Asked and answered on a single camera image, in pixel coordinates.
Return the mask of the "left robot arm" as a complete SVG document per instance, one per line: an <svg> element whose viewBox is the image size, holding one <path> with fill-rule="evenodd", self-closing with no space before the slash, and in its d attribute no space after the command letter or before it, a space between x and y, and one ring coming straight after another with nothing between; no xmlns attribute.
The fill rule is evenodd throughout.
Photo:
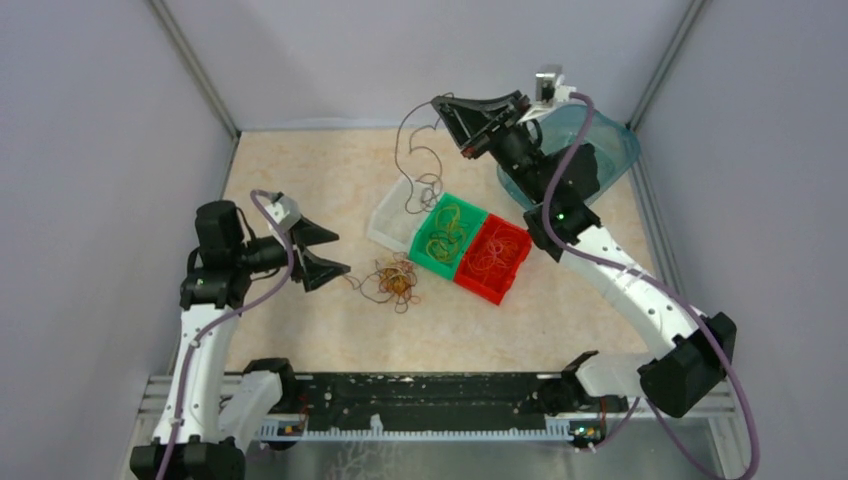
<svg viewBox="0 0 848 480"><path fill-rule="evenodd" d="M247 451L265 417L298 404L300 388L283 358L249 363L237 392L222 401L237 323L289 281L310 292L350 268L310 252L339 236L303 216L291 197L259 190L252 200L267 221L268 236L257 236L230 200L196 211L198 245L180 286L174 375L149 443L131 451L129 469L138 479L243 479Z"/></svg>

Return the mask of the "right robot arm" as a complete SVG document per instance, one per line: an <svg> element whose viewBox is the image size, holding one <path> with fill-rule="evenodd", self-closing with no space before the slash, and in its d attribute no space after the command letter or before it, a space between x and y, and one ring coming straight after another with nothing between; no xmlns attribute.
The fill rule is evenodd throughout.
<svg viewBox="0 0 848 480"><path fill-rule="evenodd" d="M465 158L492 156L531 202L523 218L535 246L589 281L646 345L641 355L590 354L563 385L567 406L588 412L602 396L632 396L683 417L732 378L736 323L701 312L645 271L590 209L602 189L587 139L592 105L567 144L546 149L551 118L574 99L569 93L537 103L513 92L487 100L440 95L431 104Z"/></svg>

